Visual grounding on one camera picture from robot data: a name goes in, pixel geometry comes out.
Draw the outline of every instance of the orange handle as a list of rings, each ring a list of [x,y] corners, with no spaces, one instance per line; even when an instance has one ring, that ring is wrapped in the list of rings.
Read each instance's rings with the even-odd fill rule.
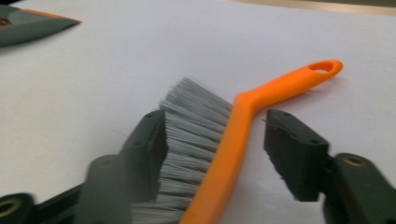
[[[244,158],[250,123],[260,109],[311,89],[335,76],[342,67],[336,60],[312,63],[255,90],[239,93],[215,158],[180,223],[212,224],[218,221]]]

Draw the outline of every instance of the brush bristles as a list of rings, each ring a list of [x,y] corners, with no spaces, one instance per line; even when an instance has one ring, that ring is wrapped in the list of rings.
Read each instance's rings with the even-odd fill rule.
[[[134,223],[178,223],[198,190],[226,128],[232,105],[183,78],[160,103],[169,152],[154,203],[132,206]]]

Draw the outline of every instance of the white table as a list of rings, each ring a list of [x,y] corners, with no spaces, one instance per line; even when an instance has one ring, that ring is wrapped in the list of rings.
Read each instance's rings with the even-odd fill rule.
[[[38,202],[84,180],[182,77],[232,101],[240,91],[323,59],[335,79],[273,108],[373,161],[396,182],[396,18],[198,0],[30,0],[16,7],[83,20],[0,48],[0,195]],[[324,223],[298,203],[262,150],[265,111],[221,223]]]

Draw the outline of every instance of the gray and orange object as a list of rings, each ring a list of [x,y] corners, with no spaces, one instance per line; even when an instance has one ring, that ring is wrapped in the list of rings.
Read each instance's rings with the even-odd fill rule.
[[[79,23],[46,12],[0,5],[0,47],[36,40]]]

